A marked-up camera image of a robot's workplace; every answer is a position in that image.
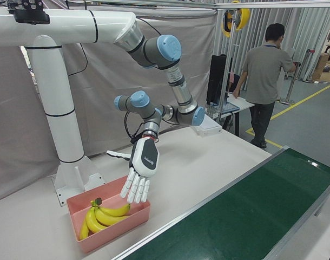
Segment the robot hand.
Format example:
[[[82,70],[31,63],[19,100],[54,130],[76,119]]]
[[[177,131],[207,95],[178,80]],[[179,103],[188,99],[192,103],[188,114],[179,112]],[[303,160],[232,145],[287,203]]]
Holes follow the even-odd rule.
[[[129,161],[129,174],[120,196],[128,203],[144,203],[147,200],[150,178],[157,172],[159,151],[155,139],[144,136],[134,143],[130,154],[107,151],[107,155]]]

